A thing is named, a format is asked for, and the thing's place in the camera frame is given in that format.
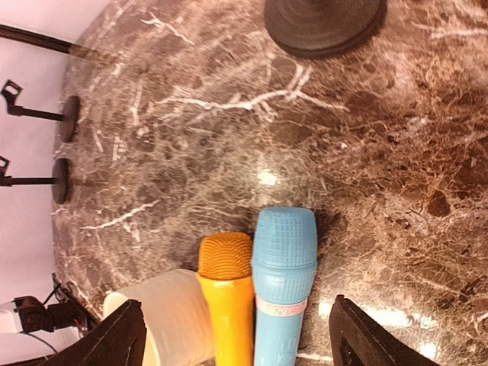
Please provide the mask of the blue toy microphone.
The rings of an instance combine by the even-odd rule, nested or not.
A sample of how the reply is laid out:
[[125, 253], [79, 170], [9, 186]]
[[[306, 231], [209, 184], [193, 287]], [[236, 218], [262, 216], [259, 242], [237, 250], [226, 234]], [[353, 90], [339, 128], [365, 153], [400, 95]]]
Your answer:
[[297, 207], [260, 211], [252, 253], [255, 365], [295, 364], [317, 248], [313, 211]]

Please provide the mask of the black stand of purple microphone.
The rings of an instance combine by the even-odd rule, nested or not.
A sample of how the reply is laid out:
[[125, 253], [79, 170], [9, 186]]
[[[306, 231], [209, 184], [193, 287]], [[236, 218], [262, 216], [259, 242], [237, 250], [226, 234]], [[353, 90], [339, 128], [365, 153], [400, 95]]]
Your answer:
[[286, 53], [305, 59], [341, 56], [383, 26], [384, 0], [266, 1], [265, 29]]

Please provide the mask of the black stand of blue microphone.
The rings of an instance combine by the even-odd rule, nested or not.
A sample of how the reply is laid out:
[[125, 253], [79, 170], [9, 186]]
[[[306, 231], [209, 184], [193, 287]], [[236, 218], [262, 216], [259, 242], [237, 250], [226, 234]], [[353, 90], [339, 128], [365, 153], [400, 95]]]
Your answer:
[[69, 160], [57, 159], [53, 166], [52, 177], [42, 178], [14, 178], [7, 175], [10, 161], [1, 157], [1, 186], [13, 187], [15, 185], [50, 185], [53, 200], [57, 204], [66, 204], [69, 201]]

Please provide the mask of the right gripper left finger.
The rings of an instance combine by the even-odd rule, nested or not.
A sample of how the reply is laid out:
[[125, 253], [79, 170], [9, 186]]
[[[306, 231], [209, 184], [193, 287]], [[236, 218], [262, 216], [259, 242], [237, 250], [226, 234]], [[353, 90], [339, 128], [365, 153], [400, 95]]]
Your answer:
[[48, 358], [43, 365], [139, 366], [143, 363], [146, 324], [142, 303], [127, 300], [86, 337]]

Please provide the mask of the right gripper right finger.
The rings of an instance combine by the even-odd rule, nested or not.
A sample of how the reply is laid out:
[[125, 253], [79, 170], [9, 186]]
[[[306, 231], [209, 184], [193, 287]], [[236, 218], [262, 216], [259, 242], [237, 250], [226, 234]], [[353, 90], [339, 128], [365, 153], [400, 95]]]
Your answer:
[[334, 365], [437, 365], [395, 338], [342, 295], [332, 305], [329, 334]]

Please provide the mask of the orange toy microphone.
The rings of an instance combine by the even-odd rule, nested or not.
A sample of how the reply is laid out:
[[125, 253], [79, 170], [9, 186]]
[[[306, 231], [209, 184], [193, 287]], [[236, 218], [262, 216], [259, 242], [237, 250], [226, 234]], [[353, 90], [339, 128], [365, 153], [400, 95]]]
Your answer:
[[252, 240], [217, 233], [201, 242], [197, 279], [210, 310], [217, 365], [251, 365], [254, 357]]

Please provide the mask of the black stand of orange microphone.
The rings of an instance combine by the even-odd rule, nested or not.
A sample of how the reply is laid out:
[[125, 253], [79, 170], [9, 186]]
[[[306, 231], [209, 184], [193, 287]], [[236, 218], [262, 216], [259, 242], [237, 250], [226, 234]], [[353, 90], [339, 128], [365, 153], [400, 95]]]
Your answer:
[[17, 117], [33, 117], [38, 119], [51, 120], [58, 123], [60, 139], [63, 143], [69, 143], [75, 134], [75, 128], [79, 121], [81, 100], [79, 96], [68, 97], [63, 105], [61, 113], [39, 111], [25, 108], [16, 104], [17, 98], [23, 88], [12, 80], [8, 79], [1, 90], [1, 96], [5, 99], [7, 113]]

